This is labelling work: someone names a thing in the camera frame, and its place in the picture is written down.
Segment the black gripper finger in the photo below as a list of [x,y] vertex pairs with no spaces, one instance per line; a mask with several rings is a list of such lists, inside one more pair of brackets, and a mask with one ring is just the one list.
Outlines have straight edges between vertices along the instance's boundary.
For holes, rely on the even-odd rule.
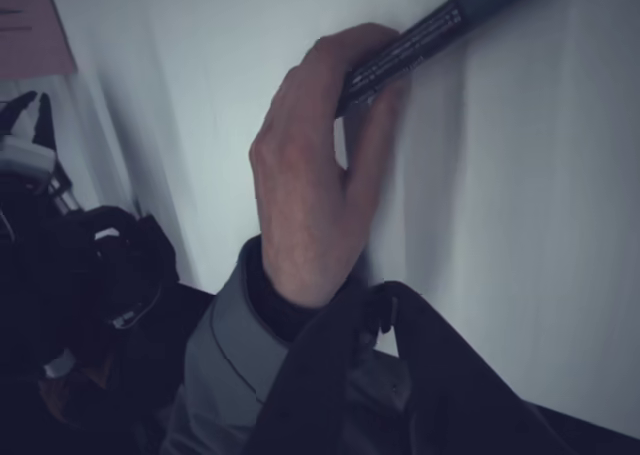
[[383,294],[410,378],[409,453],[574,453],[421,295],[400,282]]
[[348,288],[291,345],[244,454],[336,454],[362,337],[386,330],[386,296]]

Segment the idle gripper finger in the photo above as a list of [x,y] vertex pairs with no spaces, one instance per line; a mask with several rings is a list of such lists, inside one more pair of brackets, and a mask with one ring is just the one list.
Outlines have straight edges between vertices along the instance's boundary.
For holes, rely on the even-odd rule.
[[39,100],[38,118],[34,127],[33,143],[39,146],[53,145],[53,116],[51,100],[43,93]]
[[1,104],[0,133],[2,136],[11,133],[21,113],[37,98],[35,91],[29,91]]

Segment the person's left hand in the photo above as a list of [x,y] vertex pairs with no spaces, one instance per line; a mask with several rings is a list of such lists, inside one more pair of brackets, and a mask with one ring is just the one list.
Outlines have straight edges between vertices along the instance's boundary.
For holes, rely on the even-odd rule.
[[349,69],[397,35],[366,23],[317,40],[286,74],[251,145],[264,270],[295,305],[328,304],[368,242],[406,82],[388,85],[365,110],[346,168],[336,160],[334,121]]

